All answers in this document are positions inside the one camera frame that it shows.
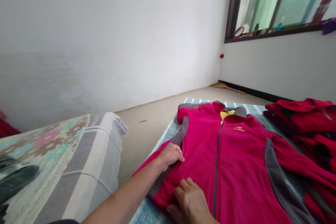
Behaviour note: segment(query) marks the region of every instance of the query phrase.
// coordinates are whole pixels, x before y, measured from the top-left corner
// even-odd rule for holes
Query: embroidered logo
[[[238,126],[238,127],[235,127],[235,128],[233,128],[234,130],[240,130],[240,131],[245,131],[244,129],[243,129],[243,127],[240,127],[240,126]]]

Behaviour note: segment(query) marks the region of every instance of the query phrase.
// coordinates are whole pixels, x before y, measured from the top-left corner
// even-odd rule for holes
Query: window
[[[230,0],[225,43],[320,30],[334,17],[336,0]]]

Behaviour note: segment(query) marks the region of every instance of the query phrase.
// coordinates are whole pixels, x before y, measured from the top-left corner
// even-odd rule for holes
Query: white wall
[[[0,110],[19,130],[218,80],[229,0],[0,0]]]
[[[336,32],[224,44],[219,79],[273,95],[336,102]]]

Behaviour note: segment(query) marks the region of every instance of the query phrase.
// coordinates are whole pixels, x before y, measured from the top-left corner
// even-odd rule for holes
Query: hand
[[[204,192],[191,178],[181,180],[175,188],[174,195],[180,204],[167,207],[177,224],[218,223],[211,215]]]
[[[167,144],[163,151],[158,155],[157,159],[162,163],[162,172],[165,172],[168,169],[168,166],[174,164],[177,160],[184,162],[181,148],[173,143]]]

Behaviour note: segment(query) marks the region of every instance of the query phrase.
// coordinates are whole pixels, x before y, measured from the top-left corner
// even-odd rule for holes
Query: floral blanket
[[[6,223],[35,220],[71,160],[88,123],[89,115],[84,115],[0,139],[0,154],[40,167],[38,177],[8,201]]]

